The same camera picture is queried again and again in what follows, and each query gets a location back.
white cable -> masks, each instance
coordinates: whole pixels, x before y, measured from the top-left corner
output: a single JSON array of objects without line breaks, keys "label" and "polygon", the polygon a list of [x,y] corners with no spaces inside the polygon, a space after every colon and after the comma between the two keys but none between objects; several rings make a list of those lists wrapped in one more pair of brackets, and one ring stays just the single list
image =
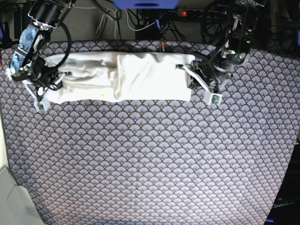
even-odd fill
[{"label": "white cable", "polygon": [[[118,10],[113,10],[113,9],[107,9],[107,12],[113,12],[114,13],[114,16],[117,17],[117,11]],[[102,18],[101,18],[101,21],[100,21],[100,24],[96,30],[96,39],[98,40],[101,36],[101,30],[102,30],[102,25],[103,25],[103,22],[104,20],[107,19],[106,18],[106,15],[103,15]],[[117,40],[117,32],[119,31],[119,28],[118,28],[118,22],[116,21],[115,22],[115,27],[114,27],[114,38]]]},{"label": "white cable", "polygon": [[79,7],[79,6],[73,6],[74,8],[79,8],[79,9],[97,9],[95,7]]},{"label": "white cable", "polygon": [[[96,9],[95,7],[78,7],[78,6],[74,6],[75,8],[79,8],[79,9]],[[115,15],[115,17],[117,17],[117,10],[113,10],[113,9],[107,9],[107,12],[110,12],[112,11]],[[139,31],[142,31],[142,30],[145,30],[153,25],[156,24],[156,22],[153,22],[143,28],[140,28],[140,29],[133,29],[131,26],[130,26],[130,23],[129,23],[129,14],[128,14],[128,11],[126,9],[124,9],[125,13],[126,13],[126,16],[127,16],[127,25],[129,27],[129,29],[131,29],[132,31],[135,31],[135,32],[139,32]],[[101,36],[101,30],[102,30],[102,25],[103,25],[103,22],[104,22],[104,19],[105,19],[105,15],[102,16],[101,18],[101,21],[100,21],[100,24],[96,30],[96,39],[99,39],[100,36]],[[119,31],[119,28],[118,28],[118,23],[117,21],[115,22],[115,27],[114,27],[114,38],[117,40],[117,31]]]},{"label": "white cable", "polygon": [[147,25],[147,26],[145,26],[145,27],[143,27],[143,28],[140,28],[140,29],[135,30],[135,29],[133,29],[133,28],[130,26],[130,24],[129,24],[129,15],[128,15],[128,11],[127,11],[126,9],[125,9],[124,11],[126,12],[126,15],[127,15],[127,25],[128,25],[128,27],[129,27],[129,29],[131,29],[131,30],[133,30],[133,31],[135,31],[135,32],[145,30],[145,29],[147,29],[147,28],[153,26],[154,24],[156,24],[156,22],[153,22],[153,23],[151,23],[151,24],[149,24],[149,25]]}]

scalloped pattern fabric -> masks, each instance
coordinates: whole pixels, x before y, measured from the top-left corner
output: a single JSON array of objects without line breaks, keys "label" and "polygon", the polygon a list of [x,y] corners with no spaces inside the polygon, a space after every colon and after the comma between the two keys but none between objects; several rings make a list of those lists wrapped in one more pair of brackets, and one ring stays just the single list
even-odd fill
[{"label": "scalloped pattern fabric", "polygon": [[[43,57],[63,53],[52,43]],[[72,52],[155,52],[158,42],[74,42]],[[176,53],[210,46],[167,42]],[[253,50],[220,107],[81,101],[36,113],[4,69],[0,96],[10,168],[48,225],[263,225],[300,120],[300,63]]]}]

fold in cloth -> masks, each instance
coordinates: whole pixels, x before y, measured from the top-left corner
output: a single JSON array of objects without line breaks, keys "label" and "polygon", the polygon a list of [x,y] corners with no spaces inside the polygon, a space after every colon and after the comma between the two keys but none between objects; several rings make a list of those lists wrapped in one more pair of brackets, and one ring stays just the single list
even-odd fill
[{"label": "fold in cloth", "polygon": [[[46,58],[48,66],[58,64],[62,55]],[[50,102],[61,104],[79,100],[181,100],[189,101],[189,76],[177,64],[190,64],[195,56],[181,53],[72,53],[59,68],[63,87],[49,90]]]}]

white plastic part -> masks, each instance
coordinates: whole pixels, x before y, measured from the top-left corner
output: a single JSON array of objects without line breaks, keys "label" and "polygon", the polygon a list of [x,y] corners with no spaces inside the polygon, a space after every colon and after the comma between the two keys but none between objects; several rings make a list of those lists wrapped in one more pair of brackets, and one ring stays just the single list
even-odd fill
[{"label": "white plastic part", "polygon": [[17,186],[7,167],[0,170],[0,218],[2,225],[44,225],[28,191]]},{"label": "white plastic part", "polygon": [[6,153],[6,144],[4,139],[3,127],[2,127],[2,119],[0,118],[0,169],[3,166],[8,167],[8,156]]},{"label": "white plastic part", "polygon": [[9,78],[9,80],[11,81],[12,79],[11,79],[11,76],[12,75],[15,75],[15,68],[7,68],[6,70],[5,70],[5,74],[6,74],[6,76]]},{"label": "white plastic part", "polygon": [[40,87],[40,88],[38,89],[38,91],[37,91],[37,94],[38,94],[39,96],[42,96],[43,93],[44,93],[44,88]]},{"label": "white plastic part", "polygon": [[[55,82],[55,84],[58,85],[65,76],[66,76],[66,74],[63,73],[61,75],[61,77]],[[42,101],[38,102],[37,96],[33,93],[33,91],[31,90],[31,88],[29,87],[30,84],[31,84],[30,80],[23,81],[24,87],[26,88],[26,90],[30,93],[30,95],[34,99],[34,103],[33,104],[34,104],[34,107],[35,107],[36,111],[39,112],[42,109],[44,109],[45,111],[47,111],[50,108],[50,102],[48,100],[49,90],[45,90],[45,94],[44,94],[44,97],[43,97]],[[43,88],[40,88],[38,90],[38,95],[39,96],[43,95]]]},{"label": "white plastic part", "polygon": [[211,93],[210,91],[205,92],[203,101],[207,105],[215,104],[217,106],[221,105],[223,95]]},{"label": "white plastic part", "polygon": [[193,70],[191,70],[187,65],[184,65],[182,67],[190,76],[195,78],[197,82],[206,90],[203,101],[207,105],[216,104],[217,106],[221,105],[223,95],[222,94],[216,94],[212,93],[210,91],[209,86],[206,84],[206,82],[199,76],[199,74],[195,73]]},{"label": "white plastic part", "polygon": [[41,40],[44,40],[44,35],[39,34],[37,37],[37,40],[35,41],[34,45],[33,45],[33,50],[36,53],[38,51],[38,45],[40,43]]}]

black cable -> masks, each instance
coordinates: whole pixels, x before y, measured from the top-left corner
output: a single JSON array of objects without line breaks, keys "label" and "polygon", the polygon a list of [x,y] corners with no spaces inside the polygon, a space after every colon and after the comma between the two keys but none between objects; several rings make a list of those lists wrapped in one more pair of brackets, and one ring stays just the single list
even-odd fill
[{"label": "black cable", "polygon": [[207,29],[206,29],[206,19],[207,19],[207,16],[208,16],[208,11],[216,4],[216,1],[213,1],[211,2],[206,8],[205,10],[203,11],[202,13],[202,19],[201,19],[201,30],[203,32],[203,34],[205,36],[208,36],[208,37],[213,37],[212,34],[210,34]]},{"label": "black cable", "polygon": [[[1,12],[3,13],[8,13],[8,12],[11,12],[11,11],[14,11],[14,10],[20,10],[21,8],[19,7],[19,5],[23,5],[25,4],[26,2],[19,2],[19,3],[7,3],[7,1],[3,2],[4,6],[1,7]],[[5,9],[7,6],[16,6],[17,9],[10,9],[10,10],[6,10],[6,11],[3,11],[3,9]]]},{"label": "black cable", "polygon": [[218,34],[218,32],[219,32],[220,29],[222,29],[222,24],[221,23],[219,23],[219,25],[217,27],[217,30],[216,30],[216,32],[215,32],[214,35]]},{"label": "black cable", "polygon": [[68,56],[69,56],[69,54],[71,52],[72,38],[71,38],[70,31],[68,30],[67,26],[63,22],[60,23],[60,26],[65,31],[66,36],[67,36],[67,50],[65,52],[64,58],[60,61],[59,64],[57,64],[54,67],[47,67],[47,71],[46,71],[45,75],[49,75],[51,73],[54,73],[59,67],[61,67],[62,64],[65,63],[65,61],[67,60],[67,58],[68,58]]},{"label": "black cable", "polygon": [[293,35],[295,35],[295,33],[288,34],[288,35],[286,35],[285,37],[281,37],[281,38],[279,38],[279,39],[274,39],[274,38],[271,38],[271,37],[270,37],[269,39],[272,40],[272,41],[283,41],[283,40],[292,38]]},{"label": "black cable", "polygon": [[12,9],[10,9],[10,10],[7,10],[7,11],[1,11],[1,12],[3,12],[3,13],[9,13],[9,12],[16,11],[16,10],[19,10],[19,9],[12,8]]},{"label": "black cable", "polygon": [[[249,11],[249,6],[247,6],[245,18],[247,18],[248,11]],[[244,28],[245,28],[245,26],[246,26],[245,24],[246,24],[246,23],[244,22],[243,25],[242,25],[242,29],[241,29],[241,31],[240,31],[241,35],[240,35],[240,41],[239,41],[239,47],[238,47],[238,54],[240,53],[240,46],[241,46],[241,44],[242,44],[243,37],[244,37]]]},{"label": "black cable", "polygon": [[105,16],[108,17],[108,19],[113,20],[113,21],[118,21],[122,18],[122,11],[120,10],[120,16],[115,18],[112,15],[110,15],[101,5],[96,0],[90,0],[91,3],[98,9],[99,12],[103,13]]},{"label": "black cable", "polygon": [[164,30],[163,34],[165,34],[167,30],[170,30],[173,33],[173,35],[175,36],[176,41],[178,41],[178,38],[175,34],[175,30],[171,29],[170,22],[168,21],[167,24],[168,24],[168,28]]},{"label": "black cable", "polygon": [[[129,12],[129,13],[128,13],[128,16],[129,16],[129,19],[130,19],[131,23],[132,23],[134,26],[140,25],[140,21],[138,20],[137,16],[134,14],[134,12],[132,12],[130,9],[127,9],[127,11]],[[134,15],[134,16],[136,17],[137,24],[135,24],[135,22],[133,21],[132,16],[131,16],[130,13],[132,13],[132,15]]]},{"label": "black cable", "polygon": [[201,37],[202,37],[202,42],[203,42],[203,44],[207,44],[206,37],[205,37],[205,35],[203,34],[203,31],[201,31]]},{"label": "black cable", "polygon": [[187,41],[186,37],[181,34],[176,26],[176,24],[174,23],[174,21],[170,21],[170,24],[173,26],[174,30],[179,34],[180,38],[183,40],[183,41]]},{"label": "black cable", "polygon": [[128,12],[130,12],[137,20],[137,24],[140,25],[140,18],[138,17],[138,15],[136,15],[131,9],[127,9]]},{"label": "black cable", "polygon": [[139,21],[143,21],[144,15],[141,13],[141,11],[139,9],[137,9],[136,12],[137,12],[137,18],[139,19]]},{"label": "black cable", "polygon": [[38,79],[38,77],[35,75],[35,72],[33,71],[32,67],[31,67],[31,74],[34,76],[34,78],[36,79],[37,82],[39,82],[44,88],[49,88],[53,91],[56,91],[58,89],[54,89],[52,87],[50,87],[49,85],[43,83],[40,79]]},{"label": "black cable", "polygon": [[106,2],[111,3],[111,4],[114,5],[113,1],[111,1],[111,0],[103,0],[103,1],[106,1]]},{"label": "black cable", "polygon": [[119,30],[119,36],[120,36],[120,40],[122,40],[122,35],[121,35],[121,29],[120,29],[120,21],[117,21],[117,27]]},{"label": "black cable", "polygon": [[215,86],[214,92],[215,92],[215,93],[218,93],[218,91],[219,91],[219,80],[218,80],[218,76],[217,76],[217,74],[216,74],[216,72],[215,72],[215,69],[214,69],[214,67],[212,66],[211,63],[209,63],[209,67],[210,67],[210,69],[212,70],[212,73],[213,73],[214,76],[215,76],[216,86]]},{"label": "black cable", "polygon": [[98,37],[97,40],[101,40],[102,34],[104,33],[105,28],[106,28],[106,25],[107,25],[107,20],[108,20],[107,17],[105,17],[105,18],[104,18],[104,21],[103,21],[102,28],[101,28],[100,36]]}]

